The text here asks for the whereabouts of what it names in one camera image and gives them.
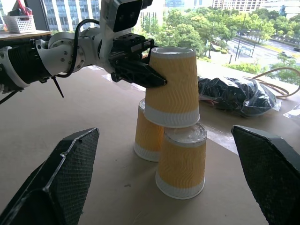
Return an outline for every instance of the upside-down paper cup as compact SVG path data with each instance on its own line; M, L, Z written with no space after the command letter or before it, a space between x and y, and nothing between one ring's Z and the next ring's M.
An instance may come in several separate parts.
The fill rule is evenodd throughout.
M185 128L200 118L196 53L180 47L156 47L149 65L164 76L166 86L146 89L145 117L168 128Z
M134 150L139 157L158 162L164 128L148 121L144 116L144 109L145 99L139 103Z
M165 129L156 172L156 184L164 194L189 199L203 190L206 137L206 130L200 123Z

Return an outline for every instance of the stacked paper cups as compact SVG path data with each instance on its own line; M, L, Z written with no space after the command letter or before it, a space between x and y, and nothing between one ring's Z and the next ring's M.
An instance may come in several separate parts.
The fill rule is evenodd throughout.
M165 127L163 135L156 132L151 136L160 143L158 152L161 152L156 183L170 197L192 198L204 187L207 137L205 128L198 122L196 53L189 48L153 48L149 65L168 81L166 86L146 89L143 112L149 123ZM137 136L148 127L138 125ZM147 146L150 148L151 145L145 144L143 149Z

